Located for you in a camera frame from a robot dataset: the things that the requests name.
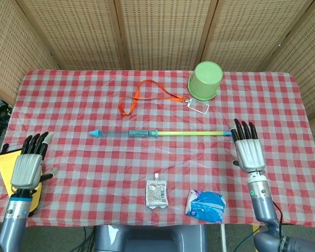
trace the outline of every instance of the robotic hand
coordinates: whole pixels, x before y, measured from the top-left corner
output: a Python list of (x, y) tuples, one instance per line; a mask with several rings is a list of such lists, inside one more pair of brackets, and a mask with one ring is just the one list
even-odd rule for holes
[(315, 241), (298, 237), (287, 237), (281, 234), (270, 188), (264, 175), (266, 167), (264, 153), (253, 123), (235, 119), (236, 129), (232, 129), (232, 137), (236, 144), (238, 165), (249, 174), (248, 188), (253, 210), (258, 221), (267, 226), (267, 231), (254, 236), (254, 244), (259, 252), (315, 252)]
[(52, 137), (48, 132), (34, 137), (30, 135), (16, 159), (10, 183), (17, 190), (9, 199), (0, 233), (0, 246), (4, 252), (19, 251), (35, 188), (54, 175), (54, 171), (41, 175), (43, 160)]

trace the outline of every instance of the blue tip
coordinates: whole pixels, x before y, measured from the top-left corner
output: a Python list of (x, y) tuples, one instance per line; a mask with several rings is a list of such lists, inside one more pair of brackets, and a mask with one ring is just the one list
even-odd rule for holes
[(94, 136), (96, 138), (99, 138), (101, 136), (101, 133), (100, 133), (100, 130), (93, 130), (93, 131), (90, 131), (89, 134), (91, 136)]

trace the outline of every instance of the red checkered tablecloth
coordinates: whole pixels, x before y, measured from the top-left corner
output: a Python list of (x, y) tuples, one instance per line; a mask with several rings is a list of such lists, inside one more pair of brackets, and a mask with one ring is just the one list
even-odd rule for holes
[[(139, 81), (153, 79), (189, 97), (189, 71), (29, 72), (23, 80), (5, 143), (21, 147), (29, 134), (52, 131), (40, 204), (28, 225), (198, 224), (184, 214), (190, 189), (214, 191), (226, 199), (225, 223), (257, 223), (247, 176), (233, 166), (235, 146), (226, 136), (102, 138), (105, 131), (229, 130), (233, 119), (255, 123), (266, 161), (272, 197), (284, 222), (315, 227), (315, 145), (300, 90), (288, 73), (226, 72), (207, 115), (170, 100), (139, 101), (123, 117), (120, 97), (132, 96)], [(141, 96), (165, 96), (152, 84)], [(154, 173), (167, 180), (169, 206), (145, 206), (145, 185)], [(8, 196), (0, 175), (0, 222)]]

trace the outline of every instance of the yellow cloth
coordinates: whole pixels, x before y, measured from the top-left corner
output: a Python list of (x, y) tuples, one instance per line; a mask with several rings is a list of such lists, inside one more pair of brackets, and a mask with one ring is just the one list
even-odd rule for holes
[[(14, 193), (12, 191), (11, 179), (13, 176), (15, 161), (20, 153), (21, 150), (9, 152), (6, 154), (0, 154), (0, 173), (9, 197)], [(38, 206), (41, 196), (41, 189), (42, 185), (41, 183), (39, 183), (38, 186), (35, 188), (37, 192), (33, 194), (33, 200), (31, 202), (29, 212), (35, 210), (35, 208)]]

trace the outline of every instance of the floor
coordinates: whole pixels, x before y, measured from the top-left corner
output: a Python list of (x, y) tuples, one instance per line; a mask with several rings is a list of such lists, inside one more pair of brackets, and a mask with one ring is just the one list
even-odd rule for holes
[[(305, 238), (315, 240), (315, 228), (307, 228), (301, 226), (284, 226), (283, 232), (288, 236), (303, 236)], [(252, 232), (250, 225), (226, 225), (227, 251), (232, 252), (235, 247)], [(71, 251), (84, 238), (83, 228), (63, 228), (36, 226), (29, 227), (25, 230), (21, 251), (23, 252), (46, 252), (46, 251)], [(207, 239), (210, 252), (218, 252), (221, 250), (221, 235), (218, 225), (207, 225)], [(252, 239), (249, 239), (239, 251), (254, 252)]]

